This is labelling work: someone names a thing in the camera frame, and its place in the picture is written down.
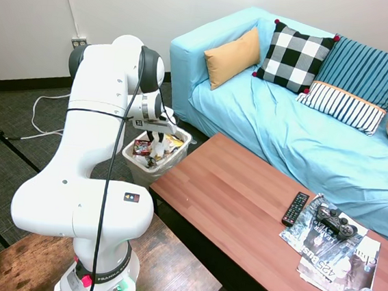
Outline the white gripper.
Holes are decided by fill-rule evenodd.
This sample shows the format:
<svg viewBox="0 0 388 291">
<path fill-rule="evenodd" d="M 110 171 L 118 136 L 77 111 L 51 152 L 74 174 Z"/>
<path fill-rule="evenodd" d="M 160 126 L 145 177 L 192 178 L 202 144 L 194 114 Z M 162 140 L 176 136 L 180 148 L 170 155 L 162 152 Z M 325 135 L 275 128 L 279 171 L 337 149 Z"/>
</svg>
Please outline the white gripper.
<svg viewBox="0 0 388 291">
<path fill-rule="evenodd" d="M 167 119 L 165 121 L 153 121 L 141 118 L 132 118 L 131 121 L 135 128 L 147 131 L 148 139 L 150 142 L 154 141 L 154 131 L 159 132 L 159 142 L 163 142 L 164 134 L 175 134 L 177 131 L 177 126 Z"/>
</svg>

